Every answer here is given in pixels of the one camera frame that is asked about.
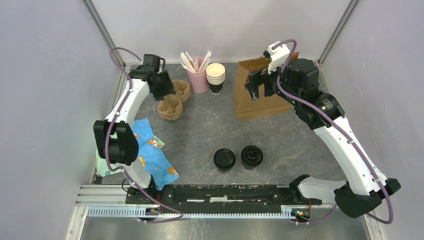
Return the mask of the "brown paper takeout bag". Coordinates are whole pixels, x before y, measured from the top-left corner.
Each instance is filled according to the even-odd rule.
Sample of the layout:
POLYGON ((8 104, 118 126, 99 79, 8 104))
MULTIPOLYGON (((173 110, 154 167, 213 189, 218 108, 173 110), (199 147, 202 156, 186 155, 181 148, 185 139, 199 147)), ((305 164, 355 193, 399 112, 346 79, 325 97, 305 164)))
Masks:
POLYGON ((249 91, 245 88, 249 73, 267 67, 270 62, 263 56, 238 62, 233 97, 233 105, 238 121, 285 114, 290 110, 292 105, 283 98, 275 94, 265 97, 263 85, 258 88, 259 98, 256 100, 252 100, 249 91))

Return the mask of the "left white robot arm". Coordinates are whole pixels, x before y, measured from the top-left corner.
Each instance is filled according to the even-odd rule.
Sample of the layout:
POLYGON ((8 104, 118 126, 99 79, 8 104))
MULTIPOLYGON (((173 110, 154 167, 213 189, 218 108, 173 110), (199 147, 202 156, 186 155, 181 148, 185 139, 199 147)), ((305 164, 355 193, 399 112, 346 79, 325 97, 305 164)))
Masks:
POLYGON ((125 71, 126 85, 116 105, 104 120, 96 120, 93 132, 98 156, 105 160, 110 173, 121 172, 145 204, 153 203, 157 190, 150 186, 152 176, 138 159, 139 143, 132 126, 136 113, 148 95, 156 101, 176 92, 166 61, 155 54, 145 54, 141 64, 125 71))

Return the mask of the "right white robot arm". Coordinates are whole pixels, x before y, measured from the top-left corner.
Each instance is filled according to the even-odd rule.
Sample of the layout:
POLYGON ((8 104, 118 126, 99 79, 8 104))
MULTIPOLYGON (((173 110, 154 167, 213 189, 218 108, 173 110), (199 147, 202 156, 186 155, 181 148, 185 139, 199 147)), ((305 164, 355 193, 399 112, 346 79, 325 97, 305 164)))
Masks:
POLYGON ((401 185, 373 164, 356 140, 342 106, 320 89, 319 69, 311 60, 299 58, 269 72, 260 67, 248 74, 245 88, 250 97, 279 96, 293 105, 295 114, 326 144, 343 170, 345 181, 331 181, 301 175, 290 183, 289 199, 302 204, 317 199, 336 204, 351 218, 369 215, 401 185))

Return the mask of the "brown cardboard cup carriers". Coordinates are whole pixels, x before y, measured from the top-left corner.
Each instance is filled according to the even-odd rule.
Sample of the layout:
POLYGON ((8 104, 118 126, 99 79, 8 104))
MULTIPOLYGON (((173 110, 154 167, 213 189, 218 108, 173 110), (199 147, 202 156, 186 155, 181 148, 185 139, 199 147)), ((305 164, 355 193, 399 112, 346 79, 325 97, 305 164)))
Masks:
POLYGON ((183 104, 191 95, 191 86, 187 81, 176 79, 172 83, 176 93, 166 96, 157 106, 159 116, 168 121, 176 121, 182 115, 183 104))

